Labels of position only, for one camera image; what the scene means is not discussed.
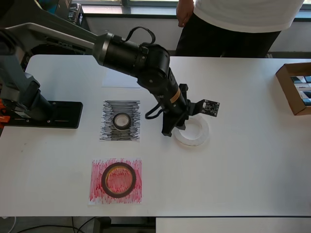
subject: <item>floor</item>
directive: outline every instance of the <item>floor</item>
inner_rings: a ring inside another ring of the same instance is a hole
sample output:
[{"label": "floor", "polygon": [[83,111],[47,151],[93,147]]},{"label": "floor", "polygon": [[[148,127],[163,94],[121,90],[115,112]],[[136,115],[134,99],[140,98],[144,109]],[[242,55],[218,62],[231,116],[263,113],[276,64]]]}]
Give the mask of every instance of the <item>floor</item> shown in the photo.
[{"label": "floor", "polygon": [[[91,217],[73,217],[74,226],[79,228]],[[155,218],[147,217],[110,217],[112,224],[147,224],[155,223]],[[14,217],[3,219],[0,217],[0,233],[8,233],[14,222]],[[39,225],[64,225],[72,226],[71,217],[17,217],[16,224],[11,233]],[[93,233],[94,220],[87,223],[81,230],[85,233]],[[73,233],[72,228],[44,227],[27,231],[29,233]],[[154,233],[155,230],[137,230],[131,228],[112,228],[105,230],[107,233]]]},{"label": "floor", "polygon": [[[74,226],[79,228],[91,217],[74,217]],[[14,222],[13,217],[3,219],[0,217],[0,233],[8,233]],[[94,220],[87,223],[82,230],[85,233],[93,232]],[[65,225],[71,226],[71,217],[17,217],[16,224],[11,233],[39,225]],[[29,233],[73,233],[72,228],[45,227],[28,231]]]}]

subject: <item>black pants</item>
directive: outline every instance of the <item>black pants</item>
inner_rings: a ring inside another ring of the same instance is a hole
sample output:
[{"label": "black pants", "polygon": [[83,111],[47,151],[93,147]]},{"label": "black pants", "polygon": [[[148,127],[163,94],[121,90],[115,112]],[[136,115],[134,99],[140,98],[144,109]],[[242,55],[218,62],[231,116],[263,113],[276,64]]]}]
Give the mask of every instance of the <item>black pants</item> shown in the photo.
[{"label": "black pants", "polygon": [[263,58],[279,34],[229,31],[192,14],[181,33],[176,56]]}]

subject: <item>black tape roll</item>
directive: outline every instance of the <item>black tape roll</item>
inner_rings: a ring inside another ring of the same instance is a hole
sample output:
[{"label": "black tape roll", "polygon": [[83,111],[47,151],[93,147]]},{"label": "black tape roll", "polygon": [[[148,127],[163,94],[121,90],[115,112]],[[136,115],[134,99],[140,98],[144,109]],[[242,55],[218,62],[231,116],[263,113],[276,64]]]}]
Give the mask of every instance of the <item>black tape roll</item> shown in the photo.
[{"label": "black tape roll", "polygon": [[[120,117],[125,117],[128,120],[128,122],[125,125],[118,125],[117,120]],[[118,113],[114,116],[112,123],[117,130],[127,130],[131,127],[131,118],[126,113]]]},{"label": "black tape roll", "polygon": [[[114,193],[107,186],[108,176],[116,168],[125,168],[132,175],[131,186],[127,190],[125,190],[123,193]],[[136,174],[135,174],[135,171],[134,171],[134,169],[130,165],[128,165],[126,163],[121,163],[121,162],[114,163],[114,164],[108,166],[105,169],[105,171],[103,172],[103,176],[102,176],[102,187],[103,187],[103,190],[105,191],[105,193],[107,195],[109,195],[109,196],[111,196],[113,198],[123,198],[123,197],[127,196],[128,194],[130,194],[133,191],[133,189],[135,187],[135,184],[136,184]]]}]

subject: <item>window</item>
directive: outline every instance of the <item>window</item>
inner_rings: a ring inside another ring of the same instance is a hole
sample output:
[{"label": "window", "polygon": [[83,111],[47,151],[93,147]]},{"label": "window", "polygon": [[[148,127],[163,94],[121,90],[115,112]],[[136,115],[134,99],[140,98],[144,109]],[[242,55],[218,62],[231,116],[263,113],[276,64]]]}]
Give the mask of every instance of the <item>window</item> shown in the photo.
[{"label": "window", "polygon": [[122,5],[122,6],[171,6],[176,7],[178,0],[73,0],[85,5]]}]

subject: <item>white t-shirt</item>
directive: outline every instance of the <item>white t-shirt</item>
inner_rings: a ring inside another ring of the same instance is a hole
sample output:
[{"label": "white t-shirt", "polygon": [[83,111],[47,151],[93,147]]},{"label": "white t-shirt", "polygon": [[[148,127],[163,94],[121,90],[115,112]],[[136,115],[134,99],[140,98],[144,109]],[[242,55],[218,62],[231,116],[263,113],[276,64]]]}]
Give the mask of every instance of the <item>white t-shirt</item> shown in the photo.
[{"label": "white t-shirt", "polygon": [[236,32],[287,29],[304,0],[196,0],[194,13],[214,26]]}]

